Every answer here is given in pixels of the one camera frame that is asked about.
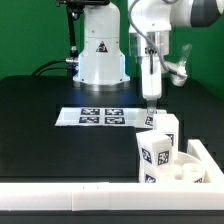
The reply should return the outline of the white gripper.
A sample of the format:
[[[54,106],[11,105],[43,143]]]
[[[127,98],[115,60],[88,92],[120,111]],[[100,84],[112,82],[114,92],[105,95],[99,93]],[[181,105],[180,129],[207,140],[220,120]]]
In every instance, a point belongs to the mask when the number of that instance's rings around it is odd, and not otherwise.
[[[162,95],[161,65],[157,56],[143,57],[141,62],[142,95],[147,101],[147,114],[156,113],[156,101]]]

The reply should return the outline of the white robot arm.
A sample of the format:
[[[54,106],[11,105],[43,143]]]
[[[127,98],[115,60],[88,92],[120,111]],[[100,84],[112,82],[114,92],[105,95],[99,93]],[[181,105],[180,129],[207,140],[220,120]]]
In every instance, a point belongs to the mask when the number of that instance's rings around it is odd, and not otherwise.
[[[73,82],[95,91],[129,82],[119,48],[120,12],[110,0],[74,0],[84,16],[84,49],[78,56]],[[129,52],[141,66],[142,95],[150,114],[162,95],[161,75],[171,74],[175,85],[187,79],[184,53],[177,64],[169,54],[169,32],[174,26],[209,27],[224,12],[224,0],[128,0]]]

